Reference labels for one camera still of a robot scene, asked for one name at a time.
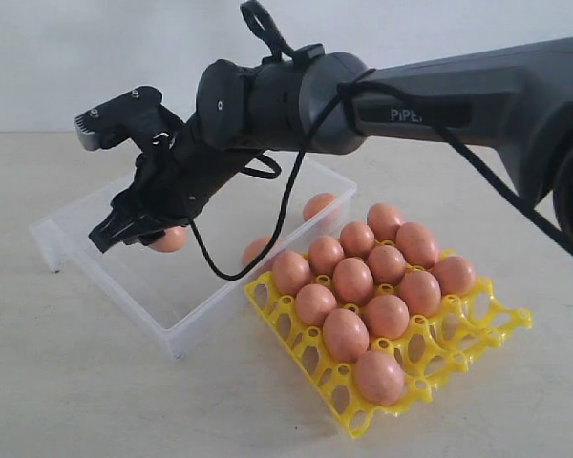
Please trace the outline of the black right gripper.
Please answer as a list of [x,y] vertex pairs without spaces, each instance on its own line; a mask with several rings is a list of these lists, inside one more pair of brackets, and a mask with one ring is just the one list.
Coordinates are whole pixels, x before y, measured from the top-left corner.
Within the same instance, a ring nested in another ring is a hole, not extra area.
[[175,132],[170,148],[158,145],[138,163],[134,181],[113,198],[112,211],[88,238],[101,253],[120,243],[149,246],[166,235],[166,228],[188,225],[227,181],[262,153],[210,146],[194,114]]

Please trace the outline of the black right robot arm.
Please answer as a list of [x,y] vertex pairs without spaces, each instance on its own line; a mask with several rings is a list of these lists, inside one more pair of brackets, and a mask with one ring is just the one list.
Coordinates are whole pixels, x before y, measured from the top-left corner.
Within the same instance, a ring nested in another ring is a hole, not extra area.
[[573,37],[371,69],[309,45],[254,68],[220,59],[180,119],[141,86],[76,119],[81,144],[140,153],[133,182],[90,233],[100,251],[193,226],[210,198],[271,151],[346,155],[371,136],[444,142],[573,256]]

